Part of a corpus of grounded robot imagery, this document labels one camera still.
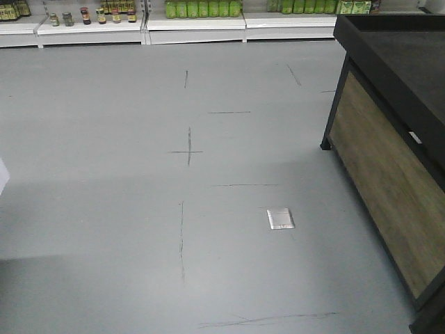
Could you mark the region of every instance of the white shelf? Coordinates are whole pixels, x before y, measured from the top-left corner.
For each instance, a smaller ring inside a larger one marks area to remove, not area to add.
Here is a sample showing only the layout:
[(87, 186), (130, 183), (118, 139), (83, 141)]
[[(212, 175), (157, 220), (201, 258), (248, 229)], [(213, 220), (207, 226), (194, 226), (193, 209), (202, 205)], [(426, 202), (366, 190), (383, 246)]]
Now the white shelf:
[(156, 9), (148, 17), (147, 34), (148, 44), (244, 40), (245, 21), (242, 16), (167, 19), (163, 9)]
[(15, 22), (0, 23), (0, 47), (38, 45), (35, 32), (46, 16), (20, 17)]
[(155, 30), (233, 30), (244, 29), (240, 17), (198, 17), (196, 19), (168, 19), (163, 10), (153, 10), (147, 22), (149, 31)]
[(336, 15), (244, 13), (246, 40), (333, 38)]
[(139, 42), (145, 44), (144, 32), (141, 30), (145, 23), (142, 13), (137, 13), (138, 21), (129, 23), (126, 15), (122, 15), (122, 21), (113, 23), (111, 16), (107, 15), (107, 22), (91, 22), (85, 25), (81, 20), (74, 26), (65, 26), (60, 20), (60, 26), (52, 26), (47, 19), (37, 30), (39, 47), (44, 45), (59, 44), (88, 44), (88, 43), (117, 43)]
[(253, 12), (244, 13), (247, 28), (294, 28), (294, 27), (334, 27), (336, 15), (329, 14), (282, 14)]

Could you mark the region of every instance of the counter leg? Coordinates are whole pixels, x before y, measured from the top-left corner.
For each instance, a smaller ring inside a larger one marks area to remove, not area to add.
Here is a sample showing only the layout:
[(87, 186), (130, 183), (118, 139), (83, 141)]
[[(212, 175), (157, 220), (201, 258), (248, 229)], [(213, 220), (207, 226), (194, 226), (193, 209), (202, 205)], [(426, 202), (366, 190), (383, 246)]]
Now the counter leg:
[(332, 101), (331, 112), (329, 114), (329, 118), (327, 119), (326, 130), (323, 135), (323, 140), (321, 141), (320, 144), (322, 150), (331, 149), (331, 144), (327, 139), (327, 136), (329, 135), (332, 128), (332, 123), (334, 122), (335, 113), (337, 112), (337, 107), (340, 102), (341, 94), (343, 92), (343, 87), (345, 86), (346, 77), (348, 76), (349, 73), (349, 66), (350, 66), (349, 55), (346, 54), (345, 60), (343, 62), (343, 67), (341, 68), (340, 78), (337, 84), (337, 90), (335, 91), (334, 100)]

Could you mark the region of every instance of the wood grain panel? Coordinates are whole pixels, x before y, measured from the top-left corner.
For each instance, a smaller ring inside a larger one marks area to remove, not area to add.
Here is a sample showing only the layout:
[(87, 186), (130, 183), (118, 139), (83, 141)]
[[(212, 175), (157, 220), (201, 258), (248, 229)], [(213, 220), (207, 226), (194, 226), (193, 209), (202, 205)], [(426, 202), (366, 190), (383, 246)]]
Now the wood grain panel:
[(330, 139), (419, 297), (445, 266), (445, 193), (351, 73)]

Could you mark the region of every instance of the black countertop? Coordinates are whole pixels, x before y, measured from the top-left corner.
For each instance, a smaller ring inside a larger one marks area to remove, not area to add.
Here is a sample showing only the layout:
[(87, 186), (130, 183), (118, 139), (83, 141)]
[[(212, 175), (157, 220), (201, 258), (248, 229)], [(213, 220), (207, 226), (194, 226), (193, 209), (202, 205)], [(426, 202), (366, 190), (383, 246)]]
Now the black countertop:
[(445, 170), (445, 15), (339, 15), (334, 36)]

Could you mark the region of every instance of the metal floor plate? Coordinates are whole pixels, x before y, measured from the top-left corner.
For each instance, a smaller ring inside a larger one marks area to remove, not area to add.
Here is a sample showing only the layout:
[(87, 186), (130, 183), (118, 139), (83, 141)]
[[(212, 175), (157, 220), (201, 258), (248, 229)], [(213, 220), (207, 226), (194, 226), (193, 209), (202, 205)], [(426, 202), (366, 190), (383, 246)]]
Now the metal floor plate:
[(267, 215), (269, 217), (270, 228), (272, 230), (283, 230), (285, 228), (295, 228), (292, 214), (286, 207), (277, 209), (268, 209)]

